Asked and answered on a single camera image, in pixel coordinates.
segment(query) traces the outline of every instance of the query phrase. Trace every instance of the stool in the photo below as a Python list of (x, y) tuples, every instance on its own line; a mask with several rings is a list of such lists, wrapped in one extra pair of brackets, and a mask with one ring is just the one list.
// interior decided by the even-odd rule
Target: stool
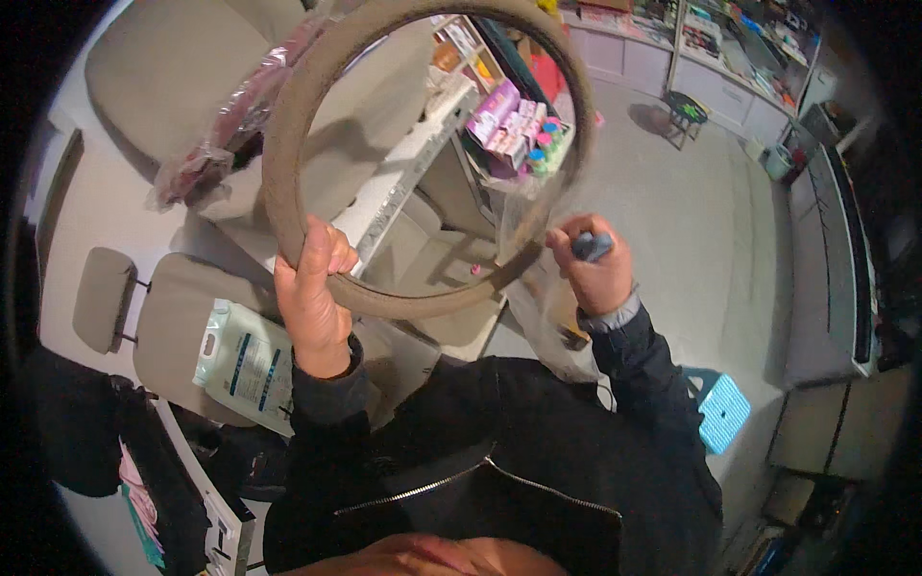
[[(681, 92), (667, 92), (664, 101), (669, 106), (669, 124), (682, 131), (682, 141), (677, 146), (679, 150), (682, 150), (682, 147), (685, 146), (685, 138), (689, 135), (689, 130), (693, 125), (697, 125), (698, 128), (691, 139), (696, 139), (698, 134), (701, 133), (701, 125), (707, 122), (707, 111), (694, 98)], [(669, 140), (668, 135), (663, 134), (663, 137)]]
[(689, 390), (698, 401), (698, 412), (704, 414), (698, 432), (707, 451), (720, 454), (746, 423), (750, 403), (728, 375), (707, 368), (681, 368), (686, 378), (697, 377), (703, 381), (700, 392), (689, 381)]

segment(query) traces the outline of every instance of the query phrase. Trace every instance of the bottle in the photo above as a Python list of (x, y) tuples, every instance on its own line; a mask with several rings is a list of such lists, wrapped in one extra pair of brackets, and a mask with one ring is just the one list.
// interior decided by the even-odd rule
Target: bottle
[(528, 152), (528, 166), (531, 166), (531, 171), (536, 175), (540, 176), (548, 173), (548, 161), (544, 152), (535, 148), (531, 152)]
[(550, 134), (550, 139), (554, 141), (554, 144), (560, 144), (561, 142), (561, 130), (557, 124), (553, 122), (545, 122), (541, 129), (544, 130), (546, 134)]
[(544, 152), (545, 158), (550, 159), (550, 155), (554, 152), (553, 138), (547, 132), (542, 132), (535, 139), (538, 141), (538, 147)]

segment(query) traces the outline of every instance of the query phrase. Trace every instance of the teal cloth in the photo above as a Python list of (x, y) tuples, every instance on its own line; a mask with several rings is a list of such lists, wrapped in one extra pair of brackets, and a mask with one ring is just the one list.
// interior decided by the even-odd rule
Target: teal cloth
[(163, 563), (163, 555), (160, 554), (157, 544), (148, 536), (148, 531), (144, 529), (144, 524), (142, 524), (141, 519), (137, 517), (135, 505), (132, 504), (131, 500), (128, 498), (128, 489), (128, 485), (123, 482), (122, 496), (124, 501), (128, 504), (128, 510), (131, 512), (131, 521), (135, 523), (135, 531), (137, 532), (137, 537), (141, 539), (141, 547), (144, 548), (144, 555), (148, 558), (148, 564), (153, 564), (157, 568), (166, 570), (166, 565)]

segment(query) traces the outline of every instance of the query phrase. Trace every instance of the plastic bag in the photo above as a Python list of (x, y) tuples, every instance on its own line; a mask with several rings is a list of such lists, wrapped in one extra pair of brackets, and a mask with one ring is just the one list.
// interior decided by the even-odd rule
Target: plastic bag
[(154, 177), (148, 206), (159, 211), (181, 201), (202, 183), (214, 185), (231, 173), (236, 152), (266, 128), (278, 92), (303, 54), (362, 0), (321, 0), (287, 40), (270, 50), (259, 66), (216, 110), (216, 117), (184, 156), (163, 162)]
[[(520, 176), (490, 187), (499, 264), (512, 258), (527, 240), (543, 242), (545, 227), (576, 213), (579, 184), (562, 192), (560, 186), (558, 173), (547, 178)], [(576, 297), (570, 283), (561, 277), (550, 250), (543, 251), (521, 277), (507, 286), (505, 294), (528, 344), (558, 378), (565, 382), (597, 382), (602, 377), (591, 346), (573, 349), (580, 337), (575, 325)]]
[(292, 361), (284, 328), (241, 304), (215, 299), (192, 381), (231, 410), (290, 438)]

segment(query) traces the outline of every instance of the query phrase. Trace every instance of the steering wheel cover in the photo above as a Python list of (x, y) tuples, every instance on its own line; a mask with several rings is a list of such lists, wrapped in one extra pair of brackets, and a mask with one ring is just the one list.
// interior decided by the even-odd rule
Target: steering wheel cover
[(389, 293), (348, 274), (329, 277), (327, 285), (336, 302), (353, 312), (396, 320), (441, 316), (490, 298), (520, 277), (540, 256), (538, 236), (546, 225), (543, 218), (579, 176), (595, 138), (595, 109), (583, 64), (572, 57), (560, 24), (534, 4), (522, 0), (369, 0), (338, 22), (302, 57), (279, 92), (269, 120), (263, 194), (269, 223), (289, 263), (297, 265), (300, 259), (306, 227), (299, 196), (301, 146), (324, 96), (346, 66), (373, 41), (409, 22), (439, 14), (490, 18), (524, 32), (544, 48), (560, 68), (573, 97), (573, 143), (558, 174), (560, 181), (541, 196), (516, 231), (523, 247), (509, 262), (478, 283), (422, 297)]

